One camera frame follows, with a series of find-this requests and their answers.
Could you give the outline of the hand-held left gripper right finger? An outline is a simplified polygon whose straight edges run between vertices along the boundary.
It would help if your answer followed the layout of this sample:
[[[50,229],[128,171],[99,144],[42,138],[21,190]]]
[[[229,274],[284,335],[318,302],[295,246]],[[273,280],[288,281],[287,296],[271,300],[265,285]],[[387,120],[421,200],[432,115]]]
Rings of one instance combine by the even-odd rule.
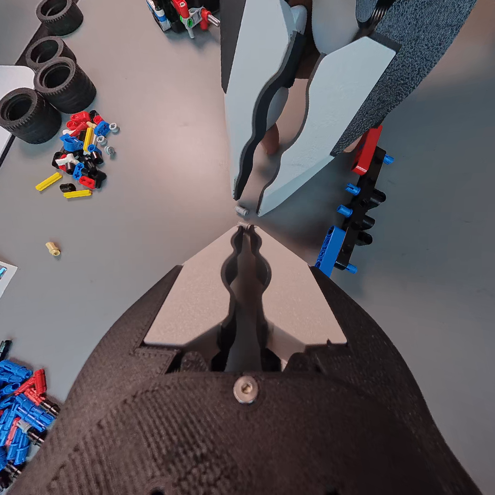
[[[248,227],[262,286],[257,339],[263,370],[281,370],[295,353],[345,337],[310,266],[258,226]]]

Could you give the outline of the sticker sheet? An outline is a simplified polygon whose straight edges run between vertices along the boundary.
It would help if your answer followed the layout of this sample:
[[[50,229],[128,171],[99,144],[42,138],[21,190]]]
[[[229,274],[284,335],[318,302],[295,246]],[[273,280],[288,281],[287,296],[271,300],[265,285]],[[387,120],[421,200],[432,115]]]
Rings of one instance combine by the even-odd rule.
[[[1,297],[15,276],[17,270],[18,267],[8,262],[7,259],[1,254]]]

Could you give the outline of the pile of blue pins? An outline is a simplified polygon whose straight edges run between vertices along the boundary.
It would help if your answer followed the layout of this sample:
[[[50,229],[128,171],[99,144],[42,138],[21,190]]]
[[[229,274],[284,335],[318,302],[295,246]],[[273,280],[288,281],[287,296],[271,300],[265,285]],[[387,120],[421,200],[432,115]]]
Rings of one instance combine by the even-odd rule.
[[[45,442],[60,411],[47,396],[45,369],[11,360],[11,346],[12,340],[1,341],[1,491]]]

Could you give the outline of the person's right hand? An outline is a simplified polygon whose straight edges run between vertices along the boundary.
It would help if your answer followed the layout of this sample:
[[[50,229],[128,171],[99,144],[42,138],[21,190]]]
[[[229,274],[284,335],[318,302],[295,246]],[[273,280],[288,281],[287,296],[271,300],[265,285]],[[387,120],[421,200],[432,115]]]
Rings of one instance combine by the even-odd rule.
[[[320,52],[314,42],[312,32],[306,35],[304,51],[299,59],[298,68],[294,79],[309,79],[318,59]],[[261,145],[268,155],[273,155],[279,149],[280,137],[277,127],[277,120],[287,103],[289,88],[280,88],[272,98],[267,115],[267,128]]]

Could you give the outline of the toy race car model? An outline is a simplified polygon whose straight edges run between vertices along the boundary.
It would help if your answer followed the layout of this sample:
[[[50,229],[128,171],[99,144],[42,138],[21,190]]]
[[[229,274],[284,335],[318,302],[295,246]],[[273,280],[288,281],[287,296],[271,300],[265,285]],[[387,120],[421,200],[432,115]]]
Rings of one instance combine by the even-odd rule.
[[[187,31],[189,37],[195,37],[198,26],[207,31],[210,25],[220,27],[216,17],[220,1],[146,1],[153,18],[161,30],[166,33]]]

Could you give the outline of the black beam assembly blue pins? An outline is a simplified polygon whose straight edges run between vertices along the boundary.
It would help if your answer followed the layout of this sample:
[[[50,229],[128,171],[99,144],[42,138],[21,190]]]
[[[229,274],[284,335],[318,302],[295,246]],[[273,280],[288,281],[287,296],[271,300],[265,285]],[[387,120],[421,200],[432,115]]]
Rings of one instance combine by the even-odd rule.
[[[330,227],[315,263],[315,267],[328,278],[335,269],[357,273],[357,267],[350,263],[355,247],[373,242],[369,230],[375,225],[375,220],[368,212],[386,201],[386,194],[376,189],[376,183],[382,166],[394,161],[378,145],[382,129],[382,124],[369,129],[356,147],[351,171],[358,175],[357,183],[347,183],[345,191],[350,194],[350,201],[337,207],[337,213],[343,216],[342,224]]]

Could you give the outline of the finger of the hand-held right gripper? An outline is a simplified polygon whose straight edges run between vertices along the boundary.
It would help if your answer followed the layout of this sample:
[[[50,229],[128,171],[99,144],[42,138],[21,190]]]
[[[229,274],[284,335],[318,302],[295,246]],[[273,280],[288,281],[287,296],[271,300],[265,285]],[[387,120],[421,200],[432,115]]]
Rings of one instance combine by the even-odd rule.
[[[306,89],[302,126],[263,189],[258,216],[278,207],[333,159],[333,148],[400,47],[372,35],[320,57]]]
[[[220,1],[221,84],[232,197],[239,200],[257,145],[287,100],[304,52],[307,9],[288,1]]]

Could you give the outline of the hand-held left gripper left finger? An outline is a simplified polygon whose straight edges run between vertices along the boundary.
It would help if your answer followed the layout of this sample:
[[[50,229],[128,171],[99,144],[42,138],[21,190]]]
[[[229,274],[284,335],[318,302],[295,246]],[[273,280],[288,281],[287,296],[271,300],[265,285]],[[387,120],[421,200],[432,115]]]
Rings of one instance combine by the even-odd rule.
[[[221,235],[181,267],[144,344],[199,352],[212,370],[225,370],[237,333],[236,296],[243,227]]]

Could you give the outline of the pile of mixed small bricks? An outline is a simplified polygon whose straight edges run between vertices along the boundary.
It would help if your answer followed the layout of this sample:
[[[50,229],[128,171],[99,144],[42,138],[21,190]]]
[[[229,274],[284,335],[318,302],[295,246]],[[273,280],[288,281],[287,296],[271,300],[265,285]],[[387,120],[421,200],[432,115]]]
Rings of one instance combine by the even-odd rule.
[[[36,191],[57,185],[67,200],[90,197],[107,180],[102,167],[116,154],[108,138],[119,131],[116,122],[106,121],[96,110],[72,114],[59,137],[62,148],[53,155],[56,172],[38,183]]]

